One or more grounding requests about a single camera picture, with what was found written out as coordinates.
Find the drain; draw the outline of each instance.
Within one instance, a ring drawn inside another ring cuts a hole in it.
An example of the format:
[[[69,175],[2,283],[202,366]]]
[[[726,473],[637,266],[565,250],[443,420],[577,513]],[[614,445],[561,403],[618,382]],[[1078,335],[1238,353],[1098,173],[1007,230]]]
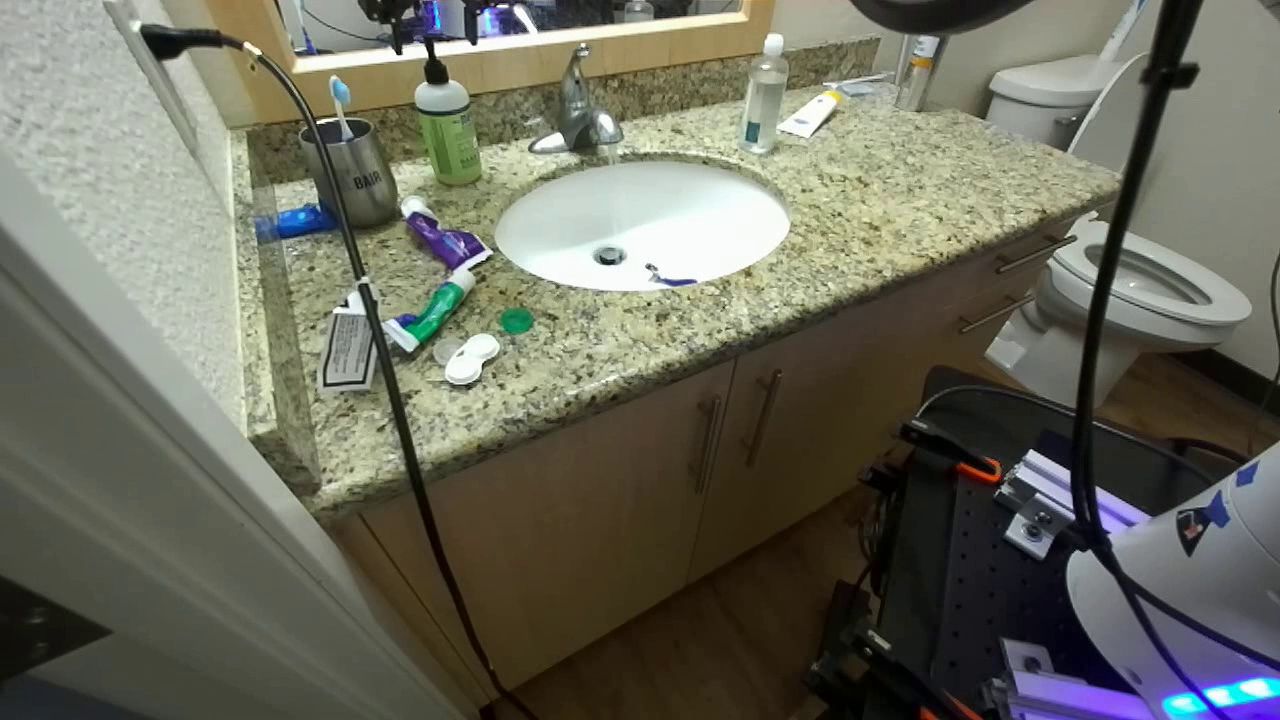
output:
[[[596,255],[596,263],[602,263],[602,266],[611,266],[611,263],[622,263],[622,258],[626,258],[626,250],[622,250],[622,247],[614,247],[614,243],[599,243],[592,255]]]

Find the granite countertop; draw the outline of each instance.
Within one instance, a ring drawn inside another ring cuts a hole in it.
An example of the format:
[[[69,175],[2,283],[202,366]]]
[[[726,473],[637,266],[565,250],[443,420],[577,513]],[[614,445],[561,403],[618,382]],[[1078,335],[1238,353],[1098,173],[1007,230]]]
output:
[[[622,158],[697,156],[762,180],[792,215],[783,247],[737,276],[674,293],[577,293],[493,255],[441,340],[497,331],[499,311],[517,302],[534,316],[534,328],[506,344],[475,386],[447,386],[429,353],[396,361],[433,478],[1117,193],[1112,173],[1001,140],[956,111],[844,107],[817,140],[783,140],[770,156],[737,146],[737,117],[739,102],[626,119]],[[522,140],[485,146],[485,180],[473,189],[434,189],[423,158],[393,167],[401,196],[414,193],[443,223],[489,238],[519,193],[573,173],[577,158],[527,156]],[[276,208],[312,200],[307,180],[263,193]],[[401,223],[362,230],[361,247],[382,316],[420,308],[443,281],[443,266]],[[312,235],[272,250],[280,250],[293,328],[285,340],[272,331],[268,353],[276,366],[307,378],[316,492],[302,503],[321,520],[338,520],[404,486],[396,436],[378,393],[321,394],[312,382],[328,308],[346,293],[338,243]]]

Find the bathroom vanity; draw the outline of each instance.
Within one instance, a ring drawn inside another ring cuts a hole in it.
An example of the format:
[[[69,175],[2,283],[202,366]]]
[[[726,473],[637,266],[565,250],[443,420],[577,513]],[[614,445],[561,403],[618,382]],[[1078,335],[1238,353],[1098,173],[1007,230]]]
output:
[[[737,111],[626,119],[622,158],[748,173],[792,220],[770,255],[667,293],[561,289],[497,255],[443,340],[497,331],[517,302],[534,328],[468,393],[441,382],[429,356],[401,365],[441,530],[504,684],[852,492],[923,370],[980,356],[1063,223],[1117,193],[1112,173],[1001,140],[973,117],[841,111],[806,145],[744,156]],[[522,145],[485,146],[475,189],[433,189],[429,162],[396,162],[401,193],[481,235],[561,173],[577,158]],[[302,180],[263,193],[280,208],[312,196]],[[382,316],[441,283],[401,227],[362,230],[361,247]],[[248,302],[263,302],[248,328],[263,353],[254,445],[293,460],[285,475],[423,668],[464,706],[489,703],[378,393],[312,386],[328,308],[346,293],[336,238],[272,243],[244,270],[259,289]]]

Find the faucet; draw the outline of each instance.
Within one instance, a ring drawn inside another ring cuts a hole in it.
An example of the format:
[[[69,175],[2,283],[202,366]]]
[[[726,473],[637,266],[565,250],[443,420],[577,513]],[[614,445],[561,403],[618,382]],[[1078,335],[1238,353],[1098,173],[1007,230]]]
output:
[[[530,140],[527,151],[550,156],[550,151],[577,151],[577,156],[596,156],[599,146],[614,146],[622,140],[622,127],[596,107],[584,60],[586,43],[577,43],[561,79],[561,127]]]

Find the cup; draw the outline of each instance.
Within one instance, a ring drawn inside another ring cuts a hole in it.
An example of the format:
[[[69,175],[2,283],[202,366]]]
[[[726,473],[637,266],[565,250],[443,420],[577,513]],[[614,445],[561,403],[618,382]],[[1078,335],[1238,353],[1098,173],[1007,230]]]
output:
[[[316,146],[316,136],[321,136],[321,145],[333,156],[338,196],[346,200],[346,223],[350,227],[387,223],[401,215],[396,175],[382,151],[377,146],[368,119],[346,117],[346,127],[350,127],[346,140],[336,117],[316,119],[316,132],[302,127],[298,132],[302,167],[316,180],[321,204],[336,210],[336,196],[321,167],[321,146]]]

